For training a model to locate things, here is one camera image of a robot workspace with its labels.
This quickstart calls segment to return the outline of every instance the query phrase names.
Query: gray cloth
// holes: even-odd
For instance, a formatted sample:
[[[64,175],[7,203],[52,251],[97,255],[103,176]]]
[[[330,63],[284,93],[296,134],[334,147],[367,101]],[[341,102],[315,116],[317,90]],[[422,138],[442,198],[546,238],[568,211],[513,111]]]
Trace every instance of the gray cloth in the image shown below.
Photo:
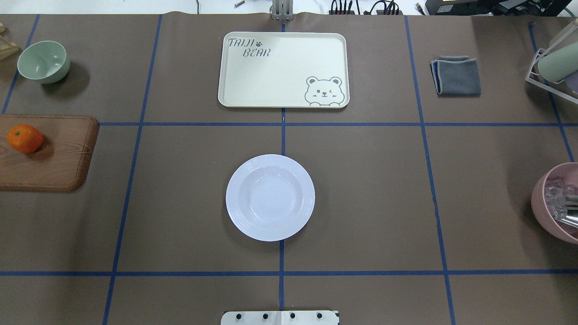
[[[431,61],[433,82],[439,95],[481,95],[477,60],[467,56],[440,56]]]

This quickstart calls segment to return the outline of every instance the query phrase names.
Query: orange fruit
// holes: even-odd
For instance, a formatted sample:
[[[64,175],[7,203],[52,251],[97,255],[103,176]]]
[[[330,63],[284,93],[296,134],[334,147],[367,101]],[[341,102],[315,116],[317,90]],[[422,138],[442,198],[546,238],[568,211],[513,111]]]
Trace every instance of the orange fruit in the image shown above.
[[[20,124],[8,132],[8,144],[23,153],[33,153],[42,146],[44,135],[36,128]]]

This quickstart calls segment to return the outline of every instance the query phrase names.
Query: green bowl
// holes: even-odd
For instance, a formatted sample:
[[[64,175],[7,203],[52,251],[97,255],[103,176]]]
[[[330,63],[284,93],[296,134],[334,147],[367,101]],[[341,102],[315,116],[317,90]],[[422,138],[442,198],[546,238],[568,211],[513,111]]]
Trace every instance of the green bowl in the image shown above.
[[[17,65],[18,72],[26,79],[54,83],[68,73],[71,61],[60,43],[44,40],[24,50]]]

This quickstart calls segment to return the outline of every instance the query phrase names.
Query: white plate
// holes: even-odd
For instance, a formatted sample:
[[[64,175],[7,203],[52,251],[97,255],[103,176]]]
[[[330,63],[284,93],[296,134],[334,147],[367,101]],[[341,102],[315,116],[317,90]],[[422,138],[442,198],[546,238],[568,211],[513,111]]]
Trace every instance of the white plate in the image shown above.
[[[233,173],[225,198],[231,220],[245,235],[266,242],[296,234],[315,206],[315,188],[295,160],[264,154]]]
[[[227,107],[344,108],[347,46],[336,33],[230,32],[218,100]]]

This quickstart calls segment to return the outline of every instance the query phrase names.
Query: bear drawing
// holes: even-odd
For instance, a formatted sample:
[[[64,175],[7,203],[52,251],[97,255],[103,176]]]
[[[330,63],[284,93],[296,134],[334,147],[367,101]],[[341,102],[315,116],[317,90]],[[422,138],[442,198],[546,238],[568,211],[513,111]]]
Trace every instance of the bear drawing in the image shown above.
[[[307,78],[307,92],[305,100],[309,106],[339,106],[345,95],[341,91],[341,79],[333,77],[329,80],[320,80],[316,77]]]

